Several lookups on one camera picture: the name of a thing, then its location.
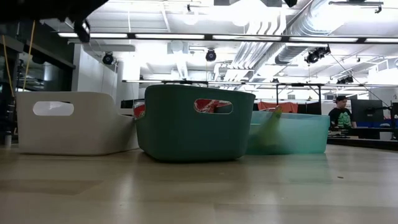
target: white ceiling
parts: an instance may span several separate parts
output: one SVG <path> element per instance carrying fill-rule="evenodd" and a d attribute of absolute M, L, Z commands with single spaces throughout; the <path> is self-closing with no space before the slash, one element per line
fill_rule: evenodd
<path fill-rule="evenodd" d="M 129 1 L 129 0 L 110 0 L 104 6 L 89 16 L 92 32 L 175 32 L 175 33 L 207 33 L 207 34 L 243 34 L 248 26 L 236 26 L 234 20 L 242 17 L 253 17 L 255 10 L 235 10 L 231 11 L 229 7 L 214 7 L 213 0 L 185 1 L 193 6 L 193 11 L 198 13 L 198 22 L 195 25 L 188 25 L 184 21 L 191 21 L 195 15 L 186 14 L 186 3 L 179 0 L 172 1 Z M 396 0 L 388 1 L 389 9 L 384 8 L 381 13 L 375 14 L 374 9 L 356 9 L 353 12 L 341 11 L 339 14 L 323 15 L 326 19 L 323 22 L 329 22 L 337 17 L 345 17 L 345 22 L 341 27 L 335 30 L 331 35 L 398 35 L 398 2 Z M 291 9 L 283 6 L 282 10 L 287 15 L 287 20 L 298 13 L 308 0 L 299 0 L 299 4 Z M 272 19 L 273 9 L 265 9 L 260 14 L 260 20 Z M 46 21 L 59 32 L 71 32 L 65 24 L 60 24 L 56 20 Z M 141 58 L 141 73 L 143 75 L 156 73 L 170 73 L 176 70 L 175 58 L 173 55 L 167 55 L 167 41 L 137 41 L 137 40 L 96 40 L 91 45 L 106 44 L 132 44 L 136 46 L 136 53 Z M 217 53 L 217 61 L 233 60 L 238 52 L 239 42 L 189 42 L 189 45 L 214 48 Z M 358 67 L 368 60 L 374 60 L 376 57 L 398 56 L 398 45 L 330 45 L 331 52 L 335 58 L 345 68 Z M 204 59 L 204 53 L 196 53 L 187 56 L 188 70 L 209 70 L 214 69 L 215 63 L 207 63 Z M 303 56 L 297 57 L 294 64 L 297 67 L 286 67 L 283 70 L 284 77 L 302 77 L 308 76 L 308 67 L 303 62 Z M 327 56 L 318 63 L 311 65 L 309 75 L 311 77 L 330 77 L 344 71 L 336 63 L 336 60 Z M 355 71 L 354 75 L 365 77 L 367 70 Z"/>

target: plastic storage bin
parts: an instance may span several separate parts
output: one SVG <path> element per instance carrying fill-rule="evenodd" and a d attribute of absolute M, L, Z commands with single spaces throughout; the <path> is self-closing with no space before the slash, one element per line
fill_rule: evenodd
<path fill-rule="evenodd" d="M 145 92 L 145 114 L 137 120 L 139 146 L 160 161 L 237 159 L 247 149 L 254 98 L 239 91 L 152 85 Z M 232 112 L 197 112 L 197 99 L 229 101 Z"/>
<path fill-rule="evenodd" d="M 246 154 L 279 155 L 324 153 L 329 116 L 253 111 Z"/>

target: ceiling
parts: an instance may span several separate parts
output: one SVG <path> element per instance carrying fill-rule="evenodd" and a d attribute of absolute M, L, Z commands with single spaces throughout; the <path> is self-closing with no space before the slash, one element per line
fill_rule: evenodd
<path fill-rule="evenodd" d="M 282 20 L 277 19 L 278 15 L 283 15 L 285 17 L 283 23 L 290 25 L 289 21 L 295 18 L 295 15 L 309 2 L 310 0 L 299 0 L 293 8 L 288 8 L 285 4 L 281 8 L 271 8 L 263 5 L 260 0 L 240 0 L 238 2 L 240 5 L 235 3 L 232 6 L 214 6 L 213 0 L 109 0 L 93 12 L 88 20 L 92 32 L 247 34 L 250 32 L 252 22 L 255 24 L 256 21 L 268 21 L 269 24 L 282 24 Z M 191 5 L 192 12 L 187 12 L 187 4 Z M 340 21 L 341 24 L 338 24 L 330 35 L 398 36 L 398 26 L 396 26 L 398 24 L 398 1 L 384 0 L 382 11 L 379 14 L 375 14 L 374 11 L 375 7 L 342 9 L 335 6 L 334 10 L 321 13 L 316 20 L 316 25 L 332 26 L 335 21 Z M 72 31 L 71 24 L 59 23 L 57 20 L 45 22 L 56 31 Z M 161 75 L 159 77 L 163 78 L 165 74 L 171 74 L 172 71 L 178 70 L 178 59 L 174 54 L 167 53 L 167 43 L 169 41 L 166 40 L 92 40 L 91 46 L 85 49 L 89 54 L 103 55 L 104 52 L 101 48 L 106 45 L 134 45 L 136 48 L 134 55 L 140 58 L 141 75 L 144 78 L 155 78 L 159 74 Z M 194 51 L 187 54 L 188 73 L 190 71 L 212 73 L 217 63 L 233 61 L 242 45 L 241 42 L 205 41 L 191 41 L 187 44 L 188 46 L 215 49 L 217 53 L 215 62 L 205 60 L 206 52 Z M 296 56 L 288 67 L 278 66 L 275 70 L 266 70 L 266 75 L 262 74 L 263 71 L 256 73 L 256 76 L 252 78 L 262 78 L 265 82 L 269 82 L 273 76 L 283 76 L 284 79 L 287 78 L 288 82 L 289 77 L 291 78 L 290 82 L 308 81 L 308 79 L 315 82 L 317 78 L 323 77 L 322 81 L 324 82 L 330 80 L 331 77 L 339 78 L 342 75 L 347 75 L 345 70 L 352 68 L 354 72 L 350 74 L 364 80 L 368 76 L 369 70 L 377 63 L 389 58 L 398 58 L 398 45 L 332 44 L 330 45 L 332 56 L 327 55 L 319 62 L 308 66 L 303 60 L 307 56 L 308 50 L 313 49 L 309 47 L 306 52 Z M 120 54 L 115 52 L 115 55 L 119 57 L 119 60 L 123 60 L 125 52 Z"/>

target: person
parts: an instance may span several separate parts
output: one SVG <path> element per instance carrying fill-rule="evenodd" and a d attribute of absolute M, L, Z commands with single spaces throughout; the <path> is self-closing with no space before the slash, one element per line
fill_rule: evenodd
<path fill-rule="evenodd" d="M 331 128 L 356 128 L 353 115 L 346 108 L 347 97 L 337 96 L 336 108 L 329 112 Z"/>

